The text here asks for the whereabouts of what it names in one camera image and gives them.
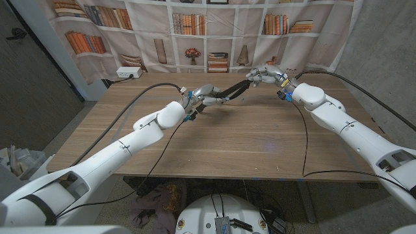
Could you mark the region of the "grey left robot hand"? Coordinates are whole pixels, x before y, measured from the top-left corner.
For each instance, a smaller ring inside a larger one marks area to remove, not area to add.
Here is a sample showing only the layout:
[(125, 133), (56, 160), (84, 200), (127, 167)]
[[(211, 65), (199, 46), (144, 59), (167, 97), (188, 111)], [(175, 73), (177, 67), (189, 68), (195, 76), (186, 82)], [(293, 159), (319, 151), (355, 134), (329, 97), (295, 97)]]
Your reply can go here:
[(204, 108), (212, 105), (222, 105), (229, 101), (228, 97), (220, 97), (221, 90), (212, 85), (206, 84), (193, 91), (186, 91), (182, 95), (182, 107), (187, 114), (193, 112), (201, 113)]

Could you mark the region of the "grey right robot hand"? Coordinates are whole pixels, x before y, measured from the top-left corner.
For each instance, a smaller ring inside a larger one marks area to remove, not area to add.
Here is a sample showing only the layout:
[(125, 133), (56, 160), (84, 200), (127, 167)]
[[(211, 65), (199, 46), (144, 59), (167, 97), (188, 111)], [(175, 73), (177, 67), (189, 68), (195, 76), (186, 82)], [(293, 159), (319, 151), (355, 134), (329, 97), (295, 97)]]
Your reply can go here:
[(255, 87), (260, 83), (266, 83), (275, 84), (283, 88), (290, 83), (286, 73), (278, 67), (269, 64), (252, 69), (246, 74), (246, 78), (251, 81)]

